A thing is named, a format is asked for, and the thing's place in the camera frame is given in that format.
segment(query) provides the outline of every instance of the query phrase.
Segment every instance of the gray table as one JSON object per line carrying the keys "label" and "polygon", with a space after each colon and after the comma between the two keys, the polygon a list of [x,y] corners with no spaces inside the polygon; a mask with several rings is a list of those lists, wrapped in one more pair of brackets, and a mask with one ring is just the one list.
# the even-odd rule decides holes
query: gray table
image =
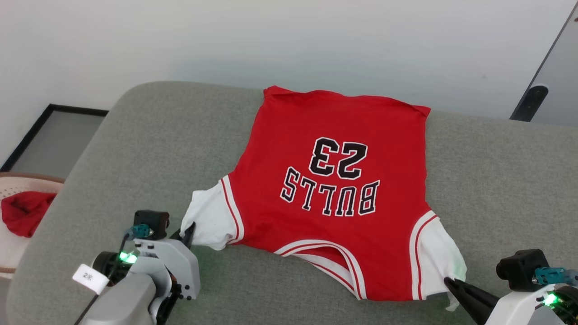
{"label": "gray table", "polygon": [[[180,224],[191,192],[231,171],[249,138],[261,90],[184,82],[127,92],[108,114],[33,237],[10,287],[13,325],[72,324],[92,297],[71,280],[81,263],[116,250],[138,209]],[[578,268],[578,130],[432,112],[427,200],[468,265],[468,282],[508,292],[500,258],[542,248]],[[245,246],[193,248],[196,301],[170,324],[473,324],[463,308],[426,301],[357,301],[297,258]]]}

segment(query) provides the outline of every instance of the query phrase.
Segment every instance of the white wall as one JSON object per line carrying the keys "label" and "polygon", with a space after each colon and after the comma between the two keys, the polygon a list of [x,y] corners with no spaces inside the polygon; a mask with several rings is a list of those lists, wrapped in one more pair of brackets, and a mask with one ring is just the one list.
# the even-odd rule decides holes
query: white wall
{"label": "white wall", "polygon": [[110,109],[139,83],[190,80],[386,95],[500,118],[511,115],[575,3],[27,1],[50,78],[45,93],[56,104]]}
{"label": "white wall", "polygon": [[0,0],[0,165],[49,103],[23,0]]}

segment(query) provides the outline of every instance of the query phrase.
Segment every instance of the green led light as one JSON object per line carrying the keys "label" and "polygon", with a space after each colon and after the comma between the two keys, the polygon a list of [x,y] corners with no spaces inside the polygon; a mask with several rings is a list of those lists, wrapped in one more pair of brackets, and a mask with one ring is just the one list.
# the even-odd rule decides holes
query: green led light
{"label": "green led light", "polygon": [[118,257],[120,258],[121,261],[128,264],[134,264],[136,262],[136,255],[132,253],[127,254],[125,252],[121,252]]}
{"label": "green led light", "polygon": [[125,261],[130,264],[134,264],[136,262],[136,255],[129,254],[127,260]]}
{"label": "green led light", "polygon": [[546,299],[544,299],[544,304],[546,306],[550,306],[551,304],[555,304],[558,301],[558,297],[556,297],[553,293],[549,294]]}

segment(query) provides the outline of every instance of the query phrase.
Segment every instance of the basketball jersey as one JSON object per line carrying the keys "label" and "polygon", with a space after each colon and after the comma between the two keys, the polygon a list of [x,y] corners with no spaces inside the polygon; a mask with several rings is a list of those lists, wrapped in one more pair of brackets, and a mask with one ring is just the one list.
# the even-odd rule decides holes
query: basketball jersey
{"label": "basketball jersey", "polygon": [[236,168],[194,191],[194,245],[296,256],[358,299],[420,300],[465,280],[460,251],[425,201],[430,111],[391,98],[264,91]]}

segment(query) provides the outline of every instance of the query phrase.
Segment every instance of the red cloth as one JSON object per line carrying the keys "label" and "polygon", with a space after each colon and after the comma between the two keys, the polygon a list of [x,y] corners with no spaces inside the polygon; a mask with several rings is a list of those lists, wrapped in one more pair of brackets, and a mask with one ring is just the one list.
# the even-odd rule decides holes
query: red cloth
{"label": "red cloth", "polygon": [[26,191],[2,200],[2,221],[12,233],[30,238],[56,193]]}

